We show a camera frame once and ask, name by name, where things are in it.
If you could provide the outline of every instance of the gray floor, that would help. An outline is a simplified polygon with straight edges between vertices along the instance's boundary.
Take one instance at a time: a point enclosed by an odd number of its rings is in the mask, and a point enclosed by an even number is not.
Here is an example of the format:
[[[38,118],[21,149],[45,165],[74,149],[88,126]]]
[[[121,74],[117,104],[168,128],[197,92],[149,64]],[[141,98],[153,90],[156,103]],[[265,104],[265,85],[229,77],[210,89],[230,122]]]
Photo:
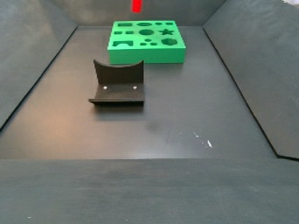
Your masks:
[[[6,160],[0,222],[297,224],[296,162]]]
[[[184,64],[144,65],[144,107],[94,107],[109,27],[80,27],[0,133],[0,158],[273,158],[200,27]]]

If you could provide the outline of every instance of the circular hole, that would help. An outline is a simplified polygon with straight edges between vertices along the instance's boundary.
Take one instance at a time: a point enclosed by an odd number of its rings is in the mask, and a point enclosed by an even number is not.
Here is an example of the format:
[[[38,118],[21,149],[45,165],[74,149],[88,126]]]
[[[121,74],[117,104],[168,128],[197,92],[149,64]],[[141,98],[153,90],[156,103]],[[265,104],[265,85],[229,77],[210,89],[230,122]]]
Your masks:
[[[152,24],[150,23],[138,23],[137,25],[140,25],[140,26],[149,26]]]
[[[162,39],[162,44],[166,46],[173,46],[177,44],[177,40],[173,38],[165,38],[165,39]]]
[[[152,30],[141,30],[138,33],[145,36],[154,34]]]

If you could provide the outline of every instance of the green shape sorter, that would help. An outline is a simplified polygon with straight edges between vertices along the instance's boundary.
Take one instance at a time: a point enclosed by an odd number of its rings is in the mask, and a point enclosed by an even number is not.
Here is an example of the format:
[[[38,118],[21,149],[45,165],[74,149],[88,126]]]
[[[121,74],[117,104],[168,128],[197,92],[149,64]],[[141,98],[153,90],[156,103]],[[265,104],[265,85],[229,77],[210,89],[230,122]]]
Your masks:
[[[110,64],[182,63],[185,45],[173,21],[116,21],[106,51]]]

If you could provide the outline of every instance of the black object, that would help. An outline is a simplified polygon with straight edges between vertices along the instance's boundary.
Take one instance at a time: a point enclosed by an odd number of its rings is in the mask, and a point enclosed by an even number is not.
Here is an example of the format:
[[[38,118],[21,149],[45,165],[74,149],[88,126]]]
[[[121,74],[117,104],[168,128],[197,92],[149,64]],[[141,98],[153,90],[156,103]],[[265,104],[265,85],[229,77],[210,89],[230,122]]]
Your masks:
[[[109,66],[93,60],[97,73],[97,93],[93,104],[144,103],[144,62],[129,66]]]

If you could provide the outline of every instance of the gray wall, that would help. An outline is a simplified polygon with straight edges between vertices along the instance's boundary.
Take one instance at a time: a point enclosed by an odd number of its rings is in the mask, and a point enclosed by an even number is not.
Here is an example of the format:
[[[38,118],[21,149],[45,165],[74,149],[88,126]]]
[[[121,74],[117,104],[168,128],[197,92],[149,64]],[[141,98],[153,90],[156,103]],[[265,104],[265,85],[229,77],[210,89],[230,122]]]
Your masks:
[[[52,0],[78,25],[112,25],[116,20],[172,19],[178,25],[202,25],[225,0],[144,0],[142,13],[130,12],[130,0]]]
[[[276,153],[299,158],[299,10],[228,0],[204,29]]]
[[[0,128],[74,28],[48,0],[0,0]]]

